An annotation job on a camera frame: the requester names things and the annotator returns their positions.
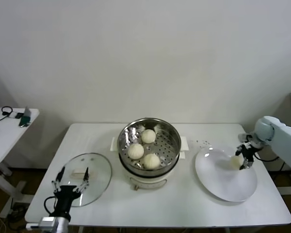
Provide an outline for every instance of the table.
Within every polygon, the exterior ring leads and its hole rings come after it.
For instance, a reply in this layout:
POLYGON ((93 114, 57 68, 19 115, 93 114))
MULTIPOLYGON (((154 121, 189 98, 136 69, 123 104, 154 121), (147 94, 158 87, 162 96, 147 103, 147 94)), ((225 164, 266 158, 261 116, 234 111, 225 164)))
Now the table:
MULTIPOLYGON (((245 202, 223 201, 201 184, 194 170, 194 158, 200 150, 197 140, 226 143, 237 147, 239 124, 173 124, 187 137, 190 150, 179 160, 167 184, 157 190, 134 191, 125 179, 118 155, 110 151, 113 137, 125 124, 73 124, 66 133, 30 206, 25 219, 37 223, 47 216, 43 201, 53 195, 51 181, 71 158, 86 152, 98 152, 111 162, 113 177, 105 193, 95 202, 71 208, 70 225, 112 227, 245 227, 291 223, 291 214, 269 176, 264 164, 255 161, 252 169, 258 177, 254 195, 245 202)), ((52 201, 47 207, 53 210, 52 201)))
MULTIPOLYGON (((13 111, 23 113, 25 109, 23 108, 15 108, 13 111)), ((31 123, 39 115, 38 109, 30 109, 31 111, 31 123)), ((5 118, 0 121, 0 170, 3 172, 3 176, 0 175, 0 189, 10 195, 10 199, 6 203, 2 212, 0 213, 0 217, 5 218, 8 214, 8 211, 11 208, 12 198, 15 199, 15 202, 21 203, 30 203, 33 198, 33 195, 23 195, 21 190, 25 186, 24 181, 20 181, 17 187, 13 187, 9 182, 7 182, 4 176, 10 176, 12 172, 7 168, 4 164, 4 158, 13 148, 13 146, 18 142, 21 136, 26 132, 29 127, 19 127, 20 119, 15 118, 5 118)))

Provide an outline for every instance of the table leg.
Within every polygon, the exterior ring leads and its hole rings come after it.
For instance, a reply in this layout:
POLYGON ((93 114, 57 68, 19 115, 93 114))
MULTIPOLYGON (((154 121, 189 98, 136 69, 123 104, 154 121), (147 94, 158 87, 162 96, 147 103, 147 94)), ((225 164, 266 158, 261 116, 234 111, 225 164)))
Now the table leg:
POLYGON ((2 171, 2 173, 5 175, 5 176, 11 176, 12 175, 12 171, 7 167, 7 165, 5 164, 4 161, 2 161, 0 163, 0 171, 2 171))
POLYGON ((13 187, 7 180, 0 175, 0 189, 9 194, 11 197, 21 199, 22 194, 19 190, 13 187))
POLYGON ((78 233, 83 233, 84 227, 79 227, 78 233))

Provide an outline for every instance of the black cable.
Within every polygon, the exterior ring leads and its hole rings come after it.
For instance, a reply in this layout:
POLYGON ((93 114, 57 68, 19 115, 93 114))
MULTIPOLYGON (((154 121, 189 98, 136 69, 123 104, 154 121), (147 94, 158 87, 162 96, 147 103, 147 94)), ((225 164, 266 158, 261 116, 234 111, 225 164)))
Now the black cable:
POLYGON ((263 162, 273 162, 273 161, 276 161, 277 159, 279 159, 279 157, 277 156, 276 158, 274 159, 271 159, 271 160, 264 160, 264 159, 259 159, 256 154, 254 154, 254 157, 257 159, 257 160, 260 160, 260 161, 263 161, 263 162))
POLYGON ((44 200, 44 203, 43 203, 44 209, 46 210, 46 212, 48 212, 49 215, 51 214, 51 212, 50 212, 50 211, 48 210, 48 208, 47 208, 47 201, 48 201, 49 199, 52 199, 52 198, 56 198, 56 197, 55 197, 55 196, 50 196, 50 197, 46 198, 46 199, 44 200))
POLYGON ((10 106, 3 106, 1 108, 1 112, 2 112, 2 115, 4 116, 3 118, 0 119, 0 121, 2 121, 3 119, 6 119, 12 112, 13 112, 13 108, 10 107, 10 106), (4 111, 5 108, 9 108, 10 109, 10 112, 7 112, 7 111, 4 111))
MULTIPOLYGON (((286 162, 283 162, 283 164, 282 164, 282 166, 281 166, 281 168, 279 169, 278 172, 281 172, 281 170, 283 169, 283 167, 285 166, 285 164, 286 164, 286 162)), ((273 181, 276 180, 276 178, 277 178, 278 175, 279 175, 279 174, 276 174, 276 175, 273 177, 273 181)))
POLYGON ((13 210, 12 213, 10 213, 6 218, 7 226, 12 231, 20 232, 21 230, 26 228, 26 225, 22 225, 22 226, 18 226, 14 228, 11 226, 11 223, 17 223, 21 221, 26 214, 27 207, 25 207, 24 205, 17 205, 17 206, 14 206, 12 210, 13 210))

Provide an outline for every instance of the floor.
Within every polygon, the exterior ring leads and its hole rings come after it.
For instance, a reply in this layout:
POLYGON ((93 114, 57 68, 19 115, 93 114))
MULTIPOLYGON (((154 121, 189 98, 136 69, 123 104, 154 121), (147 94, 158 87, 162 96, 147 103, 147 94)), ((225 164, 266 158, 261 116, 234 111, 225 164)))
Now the floor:
MULTIPOLYGON (((44 171, 13 171, 13 175, 8 177, 7 180, 12 185, 17 185, 20 180, 27 181, 23 193, 25 194, 35 194, 39 187, 40 182, 43 179, 44 171)), ((287 175, 279 175, 275 181, 276 185, 279 186, 291 186, 291 180, 287 175)), ((284 201, 291 212, 291 196, 284 196, 284 201)), ((0 211, 8 200, 8 195, 0 190, 0 211)), ((26 222, 24 219, 17 223, 10 224, 12 228, 17 228, 24 225, 26 222)), ((2 226, 0 233, 4 233, 4 227, 2 226)), ((118 233, 120 229, 117 228, 84 228, 84 233, 118 233)), ((239 229, 231 229, 232 233, 237 232, 239 229)), ((12 231, 7 228, 7 233, 15 233, 17 231, 12 231)), ((19 233, 26 233, 27 230, 20 230, 19 233)), ((77 233, 78 227, 70 227, 70 233, 77 233)), ((143 229, 143 228, 127 228, 121 229, 121 233, 224 233, 224 229, 143 229)), ((265 227, 259 231, 259 233, 291 233, 291 224, 287 226, 276 226, 276 227, 265 227)))

